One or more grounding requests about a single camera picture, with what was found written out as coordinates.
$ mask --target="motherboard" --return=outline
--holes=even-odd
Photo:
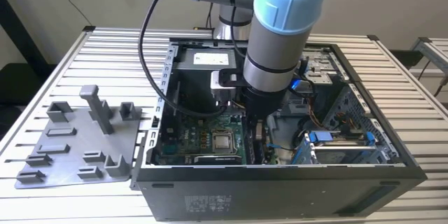
[[[163,141],[161,165],[246,164],[241,115],[195,119],[183,115],[178,137]]]

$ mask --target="case label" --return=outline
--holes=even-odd
[[[229,65],[229,54],[213,54],[206,52],[198,52],[194,59],[195,65]]]

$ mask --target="metal slatted table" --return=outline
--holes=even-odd
[[[150,129],[157,95],[138,59],[139,30],[97,28],[83,32],[30,106],[0,142],[0,220],[11,223],[153,223],[147,202],[130,182],[15,189],[47,124],[47,106],[69,101],[87,106],[78,94],[85,84],[101,86],[111,106],[134,101],[145,107],[138,143]],[[151,30],[147,64],[161,76],[170,37],[210,38],[210,31]],[[417,81],[381,41],[367,36],[319,35],[310,42],[338,44],[407,147],[429,175],[413,191],[366,219],[231,221],[231,223],[448,223],[448,111]]]

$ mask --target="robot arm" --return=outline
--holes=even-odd
[[[197,0],[254,9],[243,76],[247,113],[265,118],[282,104],[323,0]]]

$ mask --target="white wall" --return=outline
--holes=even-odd
[[[151,0],[73,0],[97,26],[139,27]],[[47,59],[58,62],[87,24],[67,0],[10,0]],[[162,0],[150,26],[203,26],[209,3]],[[214,22],[218,21],[215,8]],[[315,33],[377,34],[390,48],[417,37],[447,37],[446,0],[326,0]]]

